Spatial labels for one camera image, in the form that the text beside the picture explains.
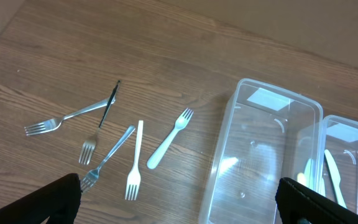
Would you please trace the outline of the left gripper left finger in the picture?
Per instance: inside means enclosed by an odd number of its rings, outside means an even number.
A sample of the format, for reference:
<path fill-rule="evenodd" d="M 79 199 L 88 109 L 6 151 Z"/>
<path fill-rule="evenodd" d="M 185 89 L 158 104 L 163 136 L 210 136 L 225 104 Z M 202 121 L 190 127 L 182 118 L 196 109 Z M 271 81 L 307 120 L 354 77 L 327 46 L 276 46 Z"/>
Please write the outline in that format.
<path fill-rule="evenodd" d="M 60 179 L 0 208 L 0 223 L 73 224 L 81 203 L 78 174 Z"/>

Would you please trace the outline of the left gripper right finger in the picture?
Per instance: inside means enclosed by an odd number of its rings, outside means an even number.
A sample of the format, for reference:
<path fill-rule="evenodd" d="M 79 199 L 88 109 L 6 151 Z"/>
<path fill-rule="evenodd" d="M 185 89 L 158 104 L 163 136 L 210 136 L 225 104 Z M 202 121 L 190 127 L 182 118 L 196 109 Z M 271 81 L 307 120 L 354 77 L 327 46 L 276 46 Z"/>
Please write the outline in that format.
<path fill-rule="evenodd" d="M 280 179 L 275 201 L 283 224 L 358 224 L 356 213 L 289 177 Z"/>

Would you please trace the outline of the cream plastic knife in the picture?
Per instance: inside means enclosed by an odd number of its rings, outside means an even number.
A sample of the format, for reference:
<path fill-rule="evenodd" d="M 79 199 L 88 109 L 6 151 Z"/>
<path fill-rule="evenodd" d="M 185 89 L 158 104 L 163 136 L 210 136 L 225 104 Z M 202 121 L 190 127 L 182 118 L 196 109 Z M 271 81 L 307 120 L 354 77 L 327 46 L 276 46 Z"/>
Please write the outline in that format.
<path fill-rule="evenodd" d="M 308 183 L 307 183 L 307 179 L 306 179 L 306 176 L 304 173 L 300 172 L 297 174 L 296 176 L 296 181 L 299 182 L 300 184 L 304 185 L 304 186 L 308 186 Z"/>

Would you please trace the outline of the light blue plastic knife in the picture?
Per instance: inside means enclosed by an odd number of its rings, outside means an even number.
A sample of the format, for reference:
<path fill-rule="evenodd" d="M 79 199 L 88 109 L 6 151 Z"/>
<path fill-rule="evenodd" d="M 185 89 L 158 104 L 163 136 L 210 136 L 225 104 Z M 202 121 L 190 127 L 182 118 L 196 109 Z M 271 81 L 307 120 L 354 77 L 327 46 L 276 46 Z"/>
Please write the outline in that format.
<path fill-rule="evenodd" d="M 308 159 L 305 169 L 304 169 L 304 175 L 306 179 L 306 186 L 310 188 L 311 190 L 315 190 L 314 187 L 314 159 Z"/>

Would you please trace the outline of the pale blue plastic knife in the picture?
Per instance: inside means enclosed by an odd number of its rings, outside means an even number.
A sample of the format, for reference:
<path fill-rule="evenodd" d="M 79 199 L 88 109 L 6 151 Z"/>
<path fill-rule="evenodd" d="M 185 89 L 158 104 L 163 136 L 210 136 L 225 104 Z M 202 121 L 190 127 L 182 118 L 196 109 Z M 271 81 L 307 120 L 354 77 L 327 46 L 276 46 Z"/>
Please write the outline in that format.
<path fill-rule="evenodd" d="M 339 169 L 337 168 L 336 162 L 330 151 L 327 149 L 324 150 L 324 156 L 328 164 L 328 169 L 333 183 L 337 203 L 340 204 L 340 206 L 347 208 L 340 188 L 341 176 L 339 173 Z"/>

